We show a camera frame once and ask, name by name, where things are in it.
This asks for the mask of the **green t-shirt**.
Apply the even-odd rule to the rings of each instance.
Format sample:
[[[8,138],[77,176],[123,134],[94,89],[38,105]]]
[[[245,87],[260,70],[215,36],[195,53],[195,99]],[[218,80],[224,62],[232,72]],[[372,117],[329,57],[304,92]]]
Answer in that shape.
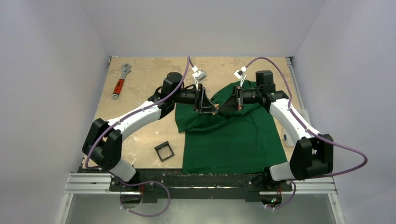
[[[185,174],[255,173],[287,161],[275,121],[259,104],[215,115],[177,104],[175,113]]]

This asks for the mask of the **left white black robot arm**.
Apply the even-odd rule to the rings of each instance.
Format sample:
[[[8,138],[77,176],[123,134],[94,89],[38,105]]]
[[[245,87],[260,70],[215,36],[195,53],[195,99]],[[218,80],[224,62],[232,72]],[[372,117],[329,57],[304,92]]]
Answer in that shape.
[[[167,116],[177,103],[191,105],[199,113],[217,113],[218,109],[207,97],[201,81],[207,76],[203,70],[193,73],[194,84],[183,87],[183,76],[167,74],[163,84],[141,106],[118,118],[93,121],[82,152],[99,168],[121,179],[128,191],[139,186],[139,172],[121,157],[122,143],[140,128]]]

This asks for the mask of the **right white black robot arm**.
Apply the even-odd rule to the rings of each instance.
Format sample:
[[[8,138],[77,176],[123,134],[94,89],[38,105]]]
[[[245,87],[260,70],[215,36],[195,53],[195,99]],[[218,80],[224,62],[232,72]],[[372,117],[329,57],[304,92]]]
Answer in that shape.
[[[273,190],[286,180],[305,180],[333,171],[333,146],[329,134],[320,134],[289,102],[284,91],[277,91],[273,73],[260,70],[255,74],[257,87],[233,88],[230,97],[220,106],[219,112],[242,111],[248,104],[259,104],[276,118],[295,144],[290,161],[264,169],[263,186]]]

